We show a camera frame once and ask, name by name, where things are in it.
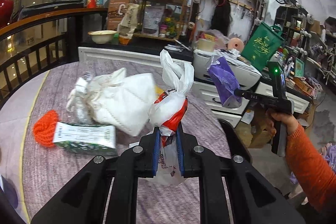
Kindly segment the orange right sleeve forearm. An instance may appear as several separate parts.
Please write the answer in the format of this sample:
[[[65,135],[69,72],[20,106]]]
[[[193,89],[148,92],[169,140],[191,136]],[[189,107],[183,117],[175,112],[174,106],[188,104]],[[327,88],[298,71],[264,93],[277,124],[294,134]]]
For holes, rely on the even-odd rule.
[[[302,125],[288,135],[286,162],[319,212],[335,212],[335,173],[307,137]]]

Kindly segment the right hand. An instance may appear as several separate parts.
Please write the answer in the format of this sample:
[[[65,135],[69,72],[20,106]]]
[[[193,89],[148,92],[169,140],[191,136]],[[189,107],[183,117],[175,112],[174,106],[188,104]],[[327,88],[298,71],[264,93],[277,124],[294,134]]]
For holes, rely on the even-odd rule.
[[[299,122],[294,118],[293,115],[277,113],[272,109],[268,109],[266,112],[266,130],[270,137],[274,137],[277,132],[274,126],[275,122],[283,123],[286,126],[288,135],[293,134],[299,126]]]

